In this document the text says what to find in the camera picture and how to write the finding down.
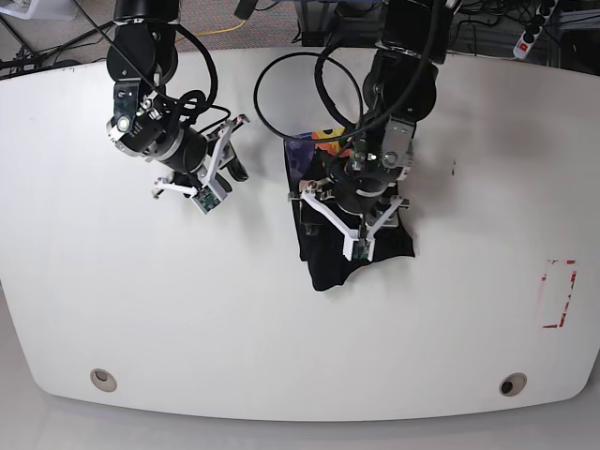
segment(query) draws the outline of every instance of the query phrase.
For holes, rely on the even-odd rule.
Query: cable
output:
[[[471,22],[472,26],[472,40],[473,40],[473,54],[477,56],[477,26]]]
[[[460,34],[460,27],[462,26],[462,24],[464,24],[464,23],[471,23],[474,26],[476,23],[478,23],[480,25],[484,25],[484,26],[487,26],[489,28],[493,28],[494,26],[497,26],[498,24],[500,24],[502,18],[503,18],[503,16],[498,16],[496,18],[496,22],[472,21],[471,18],[466,19],[464,21],[460,21],[457,24],[457,32],[454,34],[454,38],[452,39],[452,43],[449,45],[449,47],[454,47],[454,45],[457,43],[458,35]]]
[[[30,52],[31,54],[35,53],[31,47],[25,42],[25,40],[15,31],[10,23],[8,23],[2,15],[0,15],[0,23],[4,25],[7,31],[14,37],[14,39],[21,45],[21,48],[25,51]]]
[[[58,57],[59,57],[59,56],[60,56],[60,55],[61,55],[63,52],[65,52],[65,51],[67,51],[67,50],[75,50],[75,49],[80,49],[81,47],[89,47],[89,46],[91,46],[91,45],[97,45],[97,44],[99,44],[99,43],[100,43],[102,40],[103,40],[103,39],[102,39],[102,37],[100,37],[100,38],[99,38],[97,41],[95,41],[95,42],[88,42],[87,44],[80,44],[80,45],[76,45],[75,47],[68,47],[68,48],[65,48],[65,49],[60,49],[60,50],[58,51],[58,53],[56,54],[56,57],[54,58],[54,61],[52,62],[51,66],[54,66],[54,65],[55,65],[55,64],[58,62]]]
[[[596,16],[590,16],[590,17],[584,17],[582,19],[574,19],[573,21],[565,21],[565,22],[555,22],[555,23],[548,23],[546,25],[542,25],[542,27],[547,27],[547,26],[554,26],[554,25],[564,25],[566,23],[575,23],[575,22],[583,22],[583,21],[588,21],[589,19],[598,19],[600,18],[600,14],[596,15]]]
[[[279,3],[281,2],[273,2],[273,5],[269,5],[268,7],[255,7],[254,10],[257,12],[268,11],[269,9],[276,7]]]
[[[213,105],[211,107],[211,109],[213,110],[219,110],[219,111],[223,111],[226,115],[225,117],[223,117],[222,119],[218,119],[217,121],[213,122],[210,125],[207,125],[206,127],[204,127],[203,129],[201,129],[200,131],[198,131],[198,134],[203,134],[205,131],[209,130],[210,128],[216,127],[217,125],[222,124],[223,122],[225,122],[227,119],[229,119],[232,116],[232,112],[229,111],[227,108],[224,108],[222,106],[218,106],[218,105]]]
[[[157,96],[162,98],[163,100],[169,102],[169,103],[174,103],[175,105],[179,105],[180,101],[176,98],[173,97],[169,97],[166,94],[164,94],[163,92],[161,92],[155,85],[153,82],[151,82],[132,62],[131,60],[125,56],[125,54],[121,51],[121,49],[119,49],[119,47],[108,37],[106,36],[106,33],[104,33],[99,27],[98,25],[94,22],[94,20],[87,14],[87,12],[85,12],[85,10],[82,8],[82,6],[79,4],[79,2],[77,0],[71,0],[73,2],[73,4],[75,4],[75,6],[77,7],[77,9],[81,12],[81,14],[84,16],[84,18],[94,27],[94,29],[100,33],[100,35],[102,36],[102,38],[104,40],[106,40],[109,45],[111,46],[111,48],[113,50],[115,50],[117,52],[117,54],[119,56],[121,56],[121,58],[123,58],[123,60],[128,63],[131,68],[138,74],[138,76],[140,77],[140,79],[148,84],[152,90],[154,92],[157,93]],[[194,36],[192,35],[186,28],[184,28],[181,24],[178,24],[175,26],[175,29],[181,33],[182,35],[184,35],[186,38],[188,38],[192,44],[194,44],[194,46],[196,46],[196,48],[200,51],[200,53],[202,53],[202,56],[204,56],[204,60],[206,62],[206,66],[208,67],[208,72],[210,75],[210,79],[211,79],[211,87],[210,87],[210,95],[208,97],[207,100],[207,105],[206,106],[210,106],[212,104],[211,102],[211,98],[216,98],[217,97],[217,68],[215,67],[215,63],[213,61],[213,58],[211,57],[210,53],[208,52],[208,50],[206,50],[206,47],[204,47],[202,45],[202,43]],[[192,106],[197,106],[197,103],[185,103],[185,104],[189,104]]]
[[[325,105],[325,108],[331,114],[331,116],[340,125],[347,128],[348,130],[352,130],[352,129],[356,128],[355,124],[352,121],[350,121],[349,119],[347,119],[341,112],[339,112],[338,108],[336,108],[336,103],[334,102],[333,99],[331,99],[331,97],[329,97],[329,94],[327,93],[327,89],[325,88],[325,83],[323,81],[323,66],[325,65],[325,61],[328,58],[328,56],[331,55],[331,53],[333,53],[337,49],[338,49],[337,45],[332,46],[332,47],[327,47],[325,50],[322,51],[321,55],[317,58],[317,64],[315,65],[315,74],[314,74],[315,85],[317,86],[317,92],[319,93],[319,97],[321,98],[321,101],[323,102],[323,104]],[[356,79],[354,78],[354,76],[351,74],[351,72],[349,70],[347,70],[342,65],[336,64],[336,66],[338,66],[339,68],[342,68],[342,70],[344,70],[346,75],[348,75],[348,78],[350,78],[350,80],[352,81],[352,84],[354,85],[354,89],[357,92],[358,101],[359,101],[359,111],[360,111],[357,124],[360,127],[362,125],[363,116],[365,114],[365,112],[363,110],[363,96],[361,94],[360,87],[358,86],[358,82],[356,82]]]
[[[552,39],[556,45],[558,45],[561,48],[564,48],[564,45],[558,39],[556,39],[554,36],[552,36],[545,27],[542,27],[542,30],[544,30],[544,33],[546,33],[546,36],[548,36],[550,39]]]
[[[300,42],[301,35],[302,35],[302,29],[300,28],[300,21],[297,22],[298,23],[298,33],[296,33],[296,36],[293,37],[292,39],[292,44],[295,44],[297,42]]]
[[[110,26],[113,25],[113,22],[106,22],[103,23],[102,25],[99,26],[100,29],[106,29],[109,28]],[[87,31],[85,33],[83,33],[80,36],[75,37],[74,39],[61,44],[61,45],[56,45],[54,47],[51,47],[49,49],[44,49],[44,50],[40,50],[37,52],[32,53],[30,56],[27,56],[25,58],[22,58],[20,60],[16,60],[16,61],[10,61],[10,62],[0,62],[0,69],[2,68],[21,68],[24,66],[29,66],[29,65],[35,65],[35,66],[41,66],[41,64],[46,61],[47,59],[51,58],[53,55],[55,55],[57,52],[60,52],[64,49],[69,48],[71,45],[84,40],[86,38],[89,38],[90,36],[93,36],[96,33],[96,29]]]
[[[201,33],[194,33],[194,36],[196,36],[196,37],[202,37],[202,36],[220,35],[221,33],[229,33],[230,31],[235,31],[235,30],[240,29],[242,26],[244,26],[245,23],[246,23],[246,21],[241,21],[239,24],[237,24],[236,26],[232,26],[231,28],[226,28],[224,30],[204,31],[204,32],[201,32]],[[182,40],[184,40],[184,37],[180,37],[179,39],[177,39],[175,41],[175,44],[177,42],[181,42]]]
[[[198,131],[198,134],[203,134],[207,129],[212,128],[222,122],[225,122],[227,119],[229,119],[232,116],[232,112],[222,106],[211,105],[209,108],[211,110],[224,111],[227,115],[225,116],[225,118],[217,120],[216,122],[209,125],[208,127],[204,127],[203,129]],[[188,166],[188,148],[189,148],[189,146],[186,145],[186,148],[184,148],[184,154],[181,156],[181,159],[183,160],[183,163],[184,163],[184,169],[186,171],[185,174],[191,174],[191,170],[189,169],[189,166]]]
[[[379,124],[383,123],[390,115],[392,115],[392,113],[407,100],[407,98],[413,92],[414,87],[417,85],[417,83],[419,83],[419,80],[421,78],[421,74],[423,73],[423,70],[425,69],[426,65],[429,64],[429,55],[431,54],[431,47],[433,47],[433,41],[435,40],[435,33],[438,29],[438,23],[439,23],[439,19],[440,19],[440,10],[441,9],[442,9],[442,0],[433,0],[433,4],[432,4],[432,8],[431,8],[431,23],[429,25],[429,30],[427,32],[427,43],[425,44],[425,48],[423,49],[423,53],[421,54],[421,59],[419,60],[419,64],[416,68],[416,71],[414,72],[411,79],[409,80],[409,82],[406,86],[406,89],[404,89],[404,91],[402,92],[400,97],[398,97],[398,99],[394,102],[394,104],[392,104],[392,106],[390,106],[385,112],[383,112],[382,115],[374,118],[367,125],[360,127],[359,129],[356,129],[349,133],[346,133],[344,135],[337,136],[335,138],[311,140],[311,139],[296,138],[294,136],[290,136],[285,133],[282,133],[278,129],[274,128],[264,118],[264,115],[261,112],[261,109],[259,107],[259,101],[258,101],[259,88],[261,86],[261,81],[263,80],[264,75],[266,75],[266,73],[269,71],[269,69],[272,68],[275,64],[277,64],[280,61],[283,61],[285,59],[291,58],[295,55],[299,55],[299,53],[301,53],[302,55],[305,55],[305,54],[310,55],[310,56],[316,55],[317,57],[319,57],[318,53],[313,53],[313,52],[289,53],[289,54],[280,56],[275,61],[271,62],[271,64],[269,64],[262,71],[261,75],[259,76],[259,79],[256,81],[256,85],[254,86],[253,101],[254,101],[254,109],[256,110],[256,114],[258,114],[259,118],[261,119],[262,123],[267,127],[267,129],[269,129],[272,133],[279,136],[280,138],[285,139],[286,141],[289,141],[292,143],[336,143],[336,142],[339,142],[339,141],[342,141],[345,139],[349,139],[354,136],[358,136],[359,134],[362,134],[365,131],[378,126]]]

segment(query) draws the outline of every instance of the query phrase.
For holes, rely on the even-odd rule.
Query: black cable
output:
[[[54,61],[52,62],[51,66],[54,66],[54,65],[55,65],[55,64],[58,62],[58,57],[59,57],[59,56],[60,56],[60,55],[61,55],[63,52],[66,52],[66,51],[69,51],[69,50],[76,50],[76,49],[80,49],[81,47],[89,47],[89,46],[91,46],[91,45],[97,45],[97,44],[99,44],[101,41],[102,41],[102,37],[101,37],[101,38],[99,38],[99,39],[98,39],[97,41],[95,41],[95,42],[88,42],[87,44],[80,44],[80,45],[76,45],[75,47],[68,47],[68,48],[65,48],[65,49],[61,49],[61,50],[60,50],[60,51],[59,51],[59,52],[56,54],[56,57],[54,58]]]
[[[416,68],[416,71],[414,72],[411,79],[409,80],[409,83],[407,84],[406,88],[404,89],[404,91],[402,92],[400,97],[398,97],[398,99],[394,102],[394,104],[392,104],[392,106],[390,106],[382,115],[374,118],[371,122],[369,122],[365,126],[362,126],[359,129],[356,129],[356,130],[346,133],[344,135],[337,136],[335,138],[312,140],[312,139],[300,139],[300,138],[296,138],[294,136],[290,136],[285,133],[282,133],[278,129],[274,128],[264,118],[264,115],[261,112],[261,109],[259,107],[259,102],[258,102],[259,88],[261,86],[261,81],[263,80],[264,75],[275,64],[277,64],[280,61],[283,61],[285,59],[291,58],[293,56],[300,55],[300,54],[302,54],[302,55],[306,54],[306,55],[317,56],[317,57],[320,56],[318,53],[313,53],[313,52],[298,52],[298,53],[290,53],[290,54],[280,56],[279,58],[277,58],[275,61],[273,61],[271,64],[269,64],[262,71],[261,75],[259,76],[259,79],[256,81],[256,85],[254,86],[253,101],[254,101],[254,109],[256,110],[256,114],[258,114],[262,123],[272,133],[274,133],[275,135],[279,136],[282,139],[285,139],[285,140],[293,142],[293,143],[336,143],[336,142],[339,142],[339,141],[342,141],[345,139],[349,139],[354,136],[358,136],[359,134],[362,134],[365,131],[378,126],[379,124],[383,123],[390,115],[392,115],[392,113],[397,108],[399,108],[402,104],[404,104],[404,102],[407,100],[407,98],[413,92],[414,87],[417,85],[417,83],[419,83],[419,80],[421,78],[421,74],[423,73],[423,70],[425,70],[426,65],[429,64],[429,55],[431,54],[431,47],[433,47],[433,41],[435,40],[435,34],[436,34],[436,31],[438,30],[438,23],[439,23],[439,19],[440,19],[440,10],[441,9],[442,9],[442,0],[433,0],[433,4],[432,4],[432,8],[431,8],[431,23],[429,25],[429,30],[427,32],[427,43],[425,44],[425,48],[423,49],[423,53],[421,54],[421,59],[419,60],[419,64]]]
[[[546,36],[548,36],[550,39],[552,39],[556,45],[558,45],[561,48],[564,48],[563,44],[558,39],[556,39],[554,36],[552,36],[546,28],[542,27],[542,30],[544,30],[544,33],[546,33]]]
[[[477,56],[477,26],[471,22],[472,26],[472,40],[473,40],[473,54]]]
[[[175,29],[181,34],[181,36],[191,42],[204,57],[204,62],[206,63],[206,68],[208,68],[208,74],[210,76],[210,91],[208,92],[208,99],[206,100],[206,103],[208,105],[212,105],[217,99],[218,92],[218,75],[215,61],[213,61],[213,57],[211,56],[210,52],[206,49],[206,47],[203,46],[200,40],[193,35],[193,33],[189,32],[181,24],[176,25]]]
[[[21,35],[19,35],[19,33],[17,33],[17,31],[10,26],[10,23],[8,23],[4,17],[2,17],[2,15],[0,15],[0,23],[3,24],[7,31],[15,38],[15,40],[21,44],[22,49],[27,50],[31,54],[35,53],[33,50],[31,50],[31,47],[27,44],[27,42],[25,42]]]
[[[449,45],[449,47],[454,47],[454,45],[457,43],[457,40],[458,40],[458,35],[460,34],[460,27],[462,26],[462,24],[464,24],[464,23],[470,23],[470,24],[472,24],[473,26],[475,26],[476,24],[480,24],[480,25],[484,25],[484,26],[486,26],[486,27],[488,27],[488,28],[493,28],[494,26],[497,26],[497,25],[499,25],[499,24],[500,24],[500,22],[502,21],[502,18],[503,18],[503,17],[504,17],[504,16],[498,16],[498,17],[496,18],[496,22],[481,22],[481,21],[474,21],[474,20],[472,20],[471,18],[469,18],[469,19],[466,19],[466,20],[463,20],[463,21],[460,21],[460,22],[457,24],[457,32],[454,34],[454,38],[452,39],[452,43]]]
[[[255,7],[254,10],[257,12],[268,11],[271,8],[276,7],[281,2],[273,2],[273,5],[269,5],[268,7]]]
[[[109,22],[103,23],[102,25],[99,25],[98,28],[101,29],[101,30],[105,30],[105,29],[108,28],[110,30],[113,26],[114,26],[114,22],[113,21],[109,21]],[[91,36],[93,36],[93,35],[95,35],[97,33],[98,32],[95,29],[91,29],[90,31],[87,31],[87,32],[83,33],[82,35],[79,35],[79,36],[73,38],[72,40],[70,40],[68,42],[65,42],[64,44],[54,45],[53,47],[49,47],[47,49],[38,50],[37,52],[35,52],[33,54],[41,54],[41,53],[44,53],[44,52],[49,52],[51,50],[57,50],[57,51],[58,50],[67,50],[67,49],[73,48],[73,47],[71,47],[71,45],[76,44],[80,40],[84,40],[86,38],[89,38],[89,37],[91,37]]]
[[[296,42],[300,41],[300,35],[302,35],[302,29],[300,28],[300,22],[298,23],[298,33],[296,33],[296,36],[293,37],[292,39],[292,44],[295,44]]]
[[[583,21],[588,21],[589,19],[598,19],[600,17],[600,14],[596,15],[596,16],[590,16],[590,17],[584,17],[581,19],[574,19],[573,21],[565,21],[565,22],[555,22],[555,23],[548,23],[546,25],[542,25],[543,27],[546,26],[553,26],[553,25],[564,25],[566,23],[575,23],[575,22],[583,22]]]
[[[350,78],[350,80],[352,81],[354,89],[358,93],[359,115],[358,115],[358,122],[355,124],[351,120],[347,119],[338,110],[338,108],[336,107],[336,102],[333,99],[331,99],[331,97],[329,97],[329,94],[327,93],[327,89],[325,88],[325,83],[323,81],[323,67],[325,65],[325,61],[328,59],[329,55],[331,53],[333,53],[335,50],[337,50],[338,48],[339,48],[339,46],[337,46],[337,45],[334,45],[332,47],[327,47],[325,50],[322,51],[321,55],[317,58],[317,64],[315,64],[315,73],[314,73],[315,85],[317,86],[317,92],[319,93],[319,97],[321,98],[321,101],[325,105],[325,109],[331,114],[331,116],[334,118],[334,120],[336,120],[340,125],[342,125],[346,129],[353,130],[356,128],[356,125],[358,125],[359,127],[362,125],[363,116],[365,115],[365,112],[363,109],[363,96],[361,94],[360,86],[358,85],[358,82],[356,82],[356,79],[354,78],[354,76],[351,74],[351,72],[348,69],[346,69],[344,66],[339,66],[338,64],[336,64],[336,66],[338,66],[339,68],[342,68],[342,70],[344,70],[346,75],[348,75],[348,78]]]
[[[222,106],[213,105],[211,107],[211,109],[223,111],[225,113],[225,117],[223,117],[222,119],[218,119],[217,121],[213,122],[210,125],[207,125],[203,129],[201,129],[200,131],[198,131],[198,134],[203,134],[205,131],[209,130],[210,128],[213,128],[213,127],[216,127],[217,125],[222,124],[223,122],[225,122],[227,119],[229,119],[232,116],[232,112],[229,111],[227,108],[224,108]]]
[[[140,77],[140,79],[144,83],[148,84],[152,88],[152,90],[157,93],[158,97],[162,98],[163,100],[165,100],[165,101],[167,101],[169,103],[174,103],[175,105],[178,105],[180,103],[178,99],[173,98],[173,97],[169,97],[166,94],[164,94],[163,92],[161,92],[158,89],[158,87],[154,85],[153,82],[151,82],[137,67],[135,67],[135,65],[131,62],[131,60],[129,58],[127,58],[125,56],[125,54],[121,51],[121,49],[119,49],[119,47],[108,36],[106,36],[106,33],[104,33],[98,27],[98,25],[94,22],[94,20],[87,14],[87,12],[85,12],[85,10],[82,8],[82,6],[79,4],[79,2],[77,0],[71,0],[71,1],[77,7],[77,9],[81,12],[81,14],[84,16],[84,18],[102,36],[102,38],[109,43],[109,45],[112,47],[112,49],[115,50],[117,52],[117,54],[119,56],[121,56],[121,58],[123,58],[123,60],[131,66],[131,68],[138,74],[138,76]],[[206,50],[206,48],[202,45],[202,43],[198,40],[197,37],[195,37],[193,34],[191,34],[181,24],[176,25],[175,28],[177,29],[177,31],[179,33],[182,33],[182,35],[185,38],[187,38],[192,44],[194,44],[194,46],[200,51],[200,53],[202,53],[202,56],[204,56],[204,59],[206,60],[206,65],[208,67],[208,71],[209,71],[209,74],[210,74],[210,77],[211,77],[211,87],[210,87],[210,94],[209,94],[208,99],[207,99],[207,105],[205,105],[205,106],[209,106],[209,105],[211,105],[210,99],[211,98],[215,98],[217,96],[217,87],[214,84],[214,82],[217,80],[217,69],[215,68],[215,63],[213,62],[213,59],[210,56],[210,53]],[[197,104],[193,103],[193,102],[190,102],[190,103],[187,103],[187,104],[192,105],[194,107],[197,106]]]
[[[200,131],[198,131],[199,134],[203,134],[207,129],[212,128],[222,122],[225,122],[227,119],[229,119],[232,116],[232,112],[229,111],[227,108],[224,108],[222,106],[218,106],[218,105],[211,105],[209,107],[211,110],[219,110],[219,111],[224,111],[227,115],[225,116],[225,118],[223,119],[219,119],[217,120],[215,123],[209,125],[208,127],[205,127],[203,129],[201,129]],[[186,148],[184,148],[184,154],[181,156],[181,159],[184,163],[184,170],[186,171],[186,173],[184,173],[185,175],[190,175],[191,174],[191,170],[189,169],[188,166],[188,146],[186,145]]]

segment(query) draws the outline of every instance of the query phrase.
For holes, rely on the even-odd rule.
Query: power strip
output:
[[[527,57],[533,48],[533,44],[535,44],[535,41],[542,34],[542,27],[548,24],[550,16],[558,4],[558,0],[542,0],[542,4],[537,9],[531,23],[527,25],[527,28],[525,28],[525,31],[513,49],[513,55],[516,59],[525,59]]]

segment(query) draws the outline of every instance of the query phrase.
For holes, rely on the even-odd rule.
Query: metal bracket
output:
[[[413,166],[413,137],[416,125],[390,120],[385,127],[385,137],[382,143],[382,165],[386,169],[398,167],[411,168]],[[399,181],[408,175],[402,171]]]
[[[140,81],[116,82],[112,96],[115,126],[119,131],[129,133],[133,129],[140,103]]]

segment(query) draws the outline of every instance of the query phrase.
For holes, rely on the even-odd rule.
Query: yellow cable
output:
[[[246,21],[242,21],[241,23],[237,24],[236,26],[233,26],[231,28],[226,28],[224,30],[204,31],[202,33],[194,33],[194,36],[199,38],[201,36],[212,36],[212,35],[220,35],[221,33],[229,33],[230,31],[235,31],[235,30],[240,29],[242,26],[244,26],[244,23],[246,23]],[[175,41],[175,43],[181,42],[184,39],[185,39],[184,37],[180,37],[179,39],[177,39]]]

